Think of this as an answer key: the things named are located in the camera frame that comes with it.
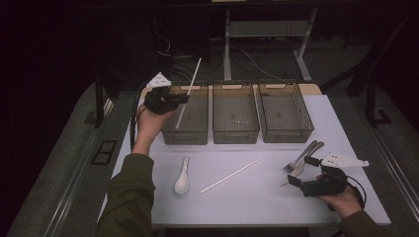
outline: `hand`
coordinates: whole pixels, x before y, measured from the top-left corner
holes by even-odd
[[[136,112],[137,136],[132,153],[148,155],[151,143],[158,135],[166,119],[171,117],[174,111],[164,115],[158,115],[150,111],[145,105],[141,105]]]
[[[355,192],[347,186],[342,194],[316,197],[333,206],[342,219],[363,210]]]

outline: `metal frame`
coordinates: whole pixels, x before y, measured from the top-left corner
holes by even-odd
[[[298,65],[299,71],[302,75],[302,79],[304,82],[311,82],[311,76],[308,72],[308,69],[305,65],[304,59],[302,58],[305,52],[305,48],[307,47],[308,40],[310,38],[311,29],[314,25],[315,16],[317,14],[317,8],[313,8],[310,12],[308,20],[306,21],[296,21],[299,23],[304,23],[304,29],[299,34],[292,34],[289,36],[288,34],[281,34],[278,31],[278,26],[281,25],[282,22],[241,22],[241,24],[230,22],[230,11],[226,10],[225,14],[225,41],[224,41],[224,80],[230,81],[231,80],[231,64],[230,64],[230,45],[229,41],[231,37],[294,37],[300,36],[301,44],[297,50],[293,51],[293,55]],[[264,29],[263,33],[259,33],[262,35],[258,35],[258,31],[252,31],[246,29],[254,29],[255,27],[259,27]]]

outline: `floor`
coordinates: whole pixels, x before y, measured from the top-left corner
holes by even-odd
[[[343,48],[343,44],[341,39],[321,39],[309,43],[304,60],[313,79],[312,83],[322,85],[331,80],[356,65],[369,49],[368,45],[349,45]],[[233,80],[270,78],[268,74],[271,74],[303,83],[292,55],[292,50],[297,46],[298,41],[293,39],[234,40],[231,50]],[[172,80],[190,80],[197,58],[182,51],[177,53],[173,55],[177,58],[174,62],[161,59],[166,61],[165,67],[172,72]],[[222,40],[214,39],[211,41],[210,58],[203,60],[197,80],[222,80],[222,75]],[[385,91],[380,89],[377,93],[377,108],[387,113],[391,124],[371,127],[364,116],[365,93],[357,98],[350,98],[345,93],[350,79],[323,91],[323,94],[329,97],[357,156],[368,158],[374,164],[365,171],[391,220],[388,228],[400,236],[417,236],[417,209],[411,202],[417,201],[415,192],[419,189],[419,175],[416,172],[419,168],[419,159],[416,159],[419,155],[418,132],[394,106]],[[94,85],[86,89],[9,236],[94,235],[107,182],[128,125],[134,94],[130,91],[122,92],[117,100],[112,100],[104,123],[95,128],[93,123],[85,122],[95,111]],[[105,166],[90,164],[103,140],[115,141],[117,144],[110,163]],[[396,165],[388,162],[388,158],[393,158]],[[390,172],[397,165],[410,185],[411,200],[409,192],[406,194],[401,188],[409,185],[400,183],[397,175]],[[62,213],[62,216],[56,215],[56,211]],[[250,234],[221,230],[211,236],[260,236],[262,233],[264,236],[280,236],[273,234],[277,230],[271,230],[269,234],[262,230],[252,231],[249,231]],[[311,237],[331,236],[336,231],[336,226],[308,228]]]

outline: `left hand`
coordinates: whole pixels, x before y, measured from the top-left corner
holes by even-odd
[[[160,132],[164,121],[175,114],[174,111],[164,115],[158,115],[141,105],[136,112],[137,115],[137,136],[132,153],[148,155],[150,145]]]

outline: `right hand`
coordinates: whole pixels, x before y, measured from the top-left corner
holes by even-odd
[[[333,206],[342,219],[363,210],[358,202],[357,195],[351,187],[347,186],[342,194],[335,196],[316,197]]]

